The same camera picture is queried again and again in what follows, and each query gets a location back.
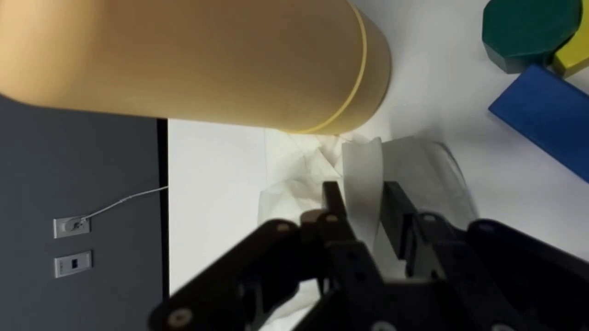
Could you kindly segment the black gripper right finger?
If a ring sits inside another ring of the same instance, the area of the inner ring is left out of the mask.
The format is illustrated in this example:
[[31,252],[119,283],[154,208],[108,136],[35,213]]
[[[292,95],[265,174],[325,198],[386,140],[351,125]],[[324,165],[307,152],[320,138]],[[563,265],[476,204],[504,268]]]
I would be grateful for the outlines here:
[[401,331],[589,331],[589,263],[498,220],[463,230],[382,185],[379,220],[405,277]]

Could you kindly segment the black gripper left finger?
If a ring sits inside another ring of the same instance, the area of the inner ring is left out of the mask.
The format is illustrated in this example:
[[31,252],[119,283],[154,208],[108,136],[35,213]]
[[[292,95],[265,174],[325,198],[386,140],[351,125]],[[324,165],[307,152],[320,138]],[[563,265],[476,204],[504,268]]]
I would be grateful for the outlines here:
[[294,331],[370,331],[382,279],[347,219],[336,182],[300,222],[270,219],[149,314],[149,331],[261,331],[305,281],[320,299]]

